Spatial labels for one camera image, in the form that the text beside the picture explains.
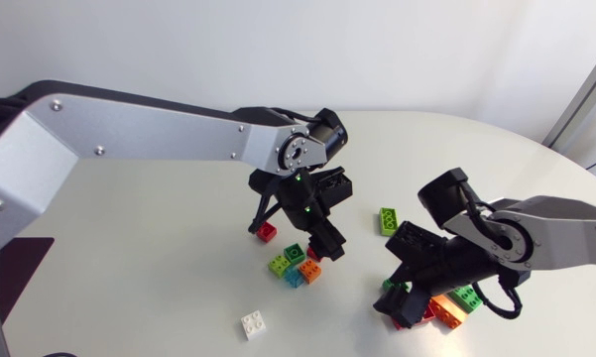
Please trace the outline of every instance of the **white lego brick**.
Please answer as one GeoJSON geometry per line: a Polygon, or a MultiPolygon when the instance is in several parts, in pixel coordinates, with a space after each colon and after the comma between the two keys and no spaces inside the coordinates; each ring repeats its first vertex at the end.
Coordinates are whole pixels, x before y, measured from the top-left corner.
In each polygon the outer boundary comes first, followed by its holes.
{"type": "Polygon", "coordinates": [[[240,321],[242,322],[242,328],[245,329],[248,340],[251,340],[267,330],[267,326],[265,325],[265,321],[263,321],[262,314],[260,314],[259,310],[255,310],[244,316],[240,321]]]}

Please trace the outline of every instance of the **white wall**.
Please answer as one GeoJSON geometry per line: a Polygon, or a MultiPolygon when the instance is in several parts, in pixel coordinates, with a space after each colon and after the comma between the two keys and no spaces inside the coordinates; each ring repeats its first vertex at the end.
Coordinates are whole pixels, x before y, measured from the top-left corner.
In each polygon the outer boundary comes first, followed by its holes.
{"type": "Polygon", "coordinates": [[[232,110],[414,109],[541,140],[596,0],[0,1],[0,96],[56,78],[232,110]]]}

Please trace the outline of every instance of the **robotic arm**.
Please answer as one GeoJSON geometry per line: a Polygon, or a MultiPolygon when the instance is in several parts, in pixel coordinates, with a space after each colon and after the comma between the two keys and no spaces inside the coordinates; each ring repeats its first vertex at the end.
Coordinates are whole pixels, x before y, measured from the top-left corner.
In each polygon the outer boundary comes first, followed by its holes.
{"type": "Polygon", "coordinates": [[[419,322],[431,297],[470,284],[492,311],[516,318],[522,309],[516,287],[532,270],[596,264],[596,207],[550,196],[485,203],[467,180],[454,169],[418,193],[436,225],[453,238],[404,222],[386,244],[402,261],[391,281],[412,282],[412,289],[392,287],[374,308],[401,326],[419,322]],[[478,287],[494,275],[514,310],[495,306],[478,287]]]}
{"type": "MultiPolygon", "coordinates": [[[[262,198],[249,231],[282,208],[296,228],[311,234],[318,256],[335,260],[345,240],[326,217],[352,194],[352,183],[341,168],[311,172],[347,141],[327,109],[314,118],[265,107],[227,113],[37,82],[0,98],[0,250],[46,210],[79,159],[212,160],[256,168],[249,184],[262,198]],[[278,204],[266,211],[272,195],[278,204]]],[[[0,356],[7,355],[0,329],[0,356]]]]}

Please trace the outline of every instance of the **white table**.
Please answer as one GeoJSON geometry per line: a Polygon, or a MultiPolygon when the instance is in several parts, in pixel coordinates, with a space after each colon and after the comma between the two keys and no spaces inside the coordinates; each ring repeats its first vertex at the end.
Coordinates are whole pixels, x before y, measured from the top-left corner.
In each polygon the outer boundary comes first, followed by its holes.
{"type": "MultiPolygon", "coordinates": [[[[297,290],[267,263],[308,235],[283,213],[262,244],[246,232],[258,196],[253,168],[201,162],[81,162],[49,211],[22,236],[56,243],[5,323],[13,356],[580,356],[596,355],[596,266],[534,272],[514,321],[486,307],[449,330],[396,331],[372,304],[399,265],[376,213],[438,232],[417,191],[461,167],[481,198],[537,194],[596,205],[596,178],[510,132],[417,112],[341,112],[343,166],[354,195],[330,220],[346,255],[297,290]],[[240,317],[262,312],[267,332],[247,341],[240,317]]],[[[496,279],[482,287],[506,307],[496,279]]]]}

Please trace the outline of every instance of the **red lego brick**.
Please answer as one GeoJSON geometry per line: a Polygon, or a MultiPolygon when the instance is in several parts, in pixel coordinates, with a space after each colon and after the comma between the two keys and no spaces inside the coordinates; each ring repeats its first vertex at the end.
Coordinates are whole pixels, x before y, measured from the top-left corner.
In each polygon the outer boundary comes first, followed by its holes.
{"type": "Polygon", "coordinates": [[[394,319],[393,319],[393,324],[395,325],[395,328],[397,328],[397,331],[399,331],[400,329],[403,329],[403,327],[401,327],[394,319]]]}
{"type": "Polygon", "coordinates": [[[426,323],[434,320],[435,318],[436,318],[436,314],[434,314],[434,311],[432,311],[431,307],[428,306],[425,309],[425,313],[423,314],[423,318],[419,322],[415,323],[415,326],[426,324],[426,323]]]}
{"type": "Polygon", "coordinates": [[[309,258],[311,258],[315,262],[317,262],[317,263],[321,262],[321,258],[317,257],[315,252],[313,252],[313,250],[310,249],[310,247],[306,248],[306,254],[308,255],[309,258]]]}
{"type": "Polygon", "coordinates": [[[278,229],[276,229],[276,227],[272,226],[268,222],[265,222],[262,224],[262,227],[258,229],[256,235],[258,236],[258,238],[260,238],[261,241],[269,243],[269,241],[276,236],[276,233],[278,233],[278,229]]]}

